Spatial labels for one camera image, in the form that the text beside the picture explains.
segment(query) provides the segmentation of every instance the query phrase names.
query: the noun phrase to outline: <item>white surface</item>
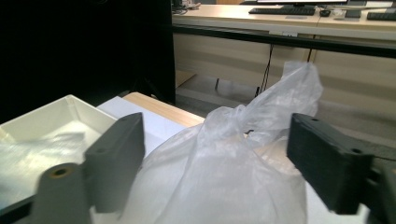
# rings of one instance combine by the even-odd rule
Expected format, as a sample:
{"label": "white surface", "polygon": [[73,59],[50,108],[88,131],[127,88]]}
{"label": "white surface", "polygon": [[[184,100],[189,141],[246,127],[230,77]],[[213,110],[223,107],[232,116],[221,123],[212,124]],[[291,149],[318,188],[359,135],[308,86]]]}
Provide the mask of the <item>white surface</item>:
{"label": "white surface", "polygon": [[133,113],[143,113],[146,145],[145,157],[168,138],[186,128],[118,96],[104,102],[98,108],[118,119]]}
{"label": "white surface", "polygon": [[[185,128],[173,122],[172,120],[150,112],[147,109],[123,100],[120,97],[115,97],[103,103],[102,105],[99,105],[98,108],[110,114],[111,116],[114,116],[115,118],[121,118],[132,113],[142,112],[146,135],[146,156],[161,143]],[[365,223],[368,209],[364,205],[360,207],[360,211],[356,216],[339,216],[328,211],[326,206],[308,183],[306,183],[306,194],[308,204],[307,224]]]}

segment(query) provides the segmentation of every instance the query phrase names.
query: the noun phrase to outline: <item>wooden desk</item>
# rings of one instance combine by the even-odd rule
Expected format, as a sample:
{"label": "wooden desk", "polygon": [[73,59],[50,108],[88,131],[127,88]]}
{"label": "wooden desk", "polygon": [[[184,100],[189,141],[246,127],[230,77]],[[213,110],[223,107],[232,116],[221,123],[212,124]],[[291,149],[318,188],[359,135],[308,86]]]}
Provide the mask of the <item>wooden desk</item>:
{"label": "wooden desk", "polygon": [[[395,57],[356,55],[337,52],[330,47],[324,50],[310,48],[316,48],[316,41],[343,43],[350,49],[354,49],[355,45],[373,45],[395,52],[392,55],[396,56],[396,22],[367,21],[368,10],[363,10],[358,21],[337,21],[334,15],[321,18],[318,12],[306,18],[249,15],[248,11],[253,7],[257,6],[205,5],[184,15],[174,15],[173,24],[214,29],[219,27],[234,29],[236,32],[254,31],[273,38],[280,38],[280,35],[297,35],[299,38],[310,40],[312,47],[288,47],[282,43],[275,45],[267,86],[280,80],[284,62],[312,62],[318,67],[324,87],[322,100],[394,114]],[[213,37],[207,34],[174,33],[174,49],[176,68],[179,70],[256,87],[262,84],[264,71],[270,59],[268,43]]]}
{"label": "wooden desk", "polygon": [[124,96],[123,99],[142,106],[151,112],[159,114],[186,127],[191,127],[204,122],[204,118],[172,105],[163,103],[139,92],[129,93],[128,95]]}

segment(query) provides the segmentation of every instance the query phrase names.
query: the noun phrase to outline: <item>crumpled plastic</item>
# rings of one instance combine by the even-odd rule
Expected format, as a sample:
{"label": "crumpled plastic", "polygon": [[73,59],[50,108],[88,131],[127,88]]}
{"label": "crumpled plastic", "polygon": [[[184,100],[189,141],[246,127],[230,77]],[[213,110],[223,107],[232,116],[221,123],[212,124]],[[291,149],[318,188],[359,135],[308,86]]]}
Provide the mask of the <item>crumpled plastic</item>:
{"label": "crumpled plastic", "polygon": [[291,114],[315,116],[322,90],[312,63],[286,62],[248,105],[174,135],[144,159],[120,223],[305,224],[305,182],[286,143]]}

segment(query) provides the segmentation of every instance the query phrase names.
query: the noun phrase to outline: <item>mouse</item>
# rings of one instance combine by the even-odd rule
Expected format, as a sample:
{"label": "mouse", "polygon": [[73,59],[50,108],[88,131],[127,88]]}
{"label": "mouse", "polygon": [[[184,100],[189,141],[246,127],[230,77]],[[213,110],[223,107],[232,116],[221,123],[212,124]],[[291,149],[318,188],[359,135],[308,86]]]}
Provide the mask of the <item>mouse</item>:
{"label": "mouse", "polygon": [[330,10],[321,10],[321,11],[319,12],[319,15],[320,15],[321,17],[329,17],[329,16],[330,16],[330,13],[331,13]]}

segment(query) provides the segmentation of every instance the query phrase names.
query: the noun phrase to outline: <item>black backdrop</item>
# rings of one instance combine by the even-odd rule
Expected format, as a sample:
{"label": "black backdrop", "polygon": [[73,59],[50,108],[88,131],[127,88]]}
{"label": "black backdrop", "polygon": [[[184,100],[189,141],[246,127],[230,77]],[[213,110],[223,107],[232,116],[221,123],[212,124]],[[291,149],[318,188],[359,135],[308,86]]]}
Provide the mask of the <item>black backdrop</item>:
{"label": "black backdrop", "polygon": [[99,105],[123,91],[175,103],[166,0],[0,2],[0,123],[74,94]]}

